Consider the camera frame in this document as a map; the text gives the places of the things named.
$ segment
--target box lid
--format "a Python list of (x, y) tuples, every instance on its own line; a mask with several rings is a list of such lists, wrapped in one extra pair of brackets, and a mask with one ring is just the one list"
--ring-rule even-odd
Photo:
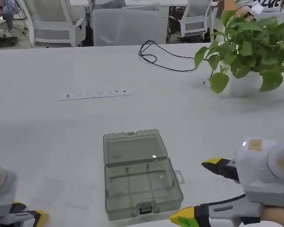
[(167, 156), (158, 130), (104, 135), (103, 145), (105, 164)]

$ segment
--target transparent plastic box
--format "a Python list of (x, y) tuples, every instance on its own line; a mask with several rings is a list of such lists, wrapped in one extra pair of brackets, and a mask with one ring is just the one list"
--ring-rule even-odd
[(158, 130), (108, 134), (103, 143), (110, 221), (180, 209), (183, 194)]

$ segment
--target table surface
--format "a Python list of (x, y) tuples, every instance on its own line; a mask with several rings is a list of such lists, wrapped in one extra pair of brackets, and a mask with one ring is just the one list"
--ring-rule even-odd
[[(74, 7), (87, 7), (88, 0), (70, 0)], [(186, 6), (188, 0), (125, 0), (127, 6), (141, 6), (159, 3), (161, 6)]]
[[(194, 56), (202, 45), (164, 48)], [(247, 135), (284, 140), (284, 83), (249, 99), (220, 98), (202, 84), (211, 73), (206, 62), (195, 72), (172, 72), (146, 63), (139, 48), (0, 51), (0, 164), (19, 175), (16, 200), (47, 211), (48, 226), (122, 227), (167, 217), (107, 220), (104, 134), (158, 129), (186, 181), (182, 207), (242, 194), (240, 185), (211, 174), (202, 161), (233, 158)], [(155, 46), (147, 52), (170, 68), (194, 67)], [(59, 92), (115, 89), (133, 95), (58, 102)], [(168, 220), (138, 226), (159, 225), (172, 226)]]

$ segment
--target floor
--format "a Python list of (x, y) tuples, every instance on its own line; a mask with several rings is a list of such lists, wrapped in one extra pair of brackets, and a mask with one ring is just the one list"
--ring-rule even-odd
[[(29, 30), (26, 25), (27, 19), (14, 19), (14, 29), (11, 31), (11, 35), (18, 37), (18, 43), (12, 47), (4, 47), (0, 48), (0, 50), (7, 50), (7, 49), (32, 49), (32, 48), (46, 48), (46, 44), (39, 44), (32, 46), (29, 41)], [(68, 44), (50, 44), (51, 47), (69, 47)]]

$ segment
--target power outlet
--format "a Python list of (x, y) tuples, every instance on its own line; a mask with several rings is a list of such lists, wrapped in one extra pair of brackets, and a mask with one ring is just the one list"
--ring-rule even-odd
[(88, 99), (88, 98), (105, 98), (105, 97), (118, 97), (118, 96), (131, 96), (127, 90), (110, 90), (110, 91), (97, 91), (86, 93), (60, 93), (58, 101)]

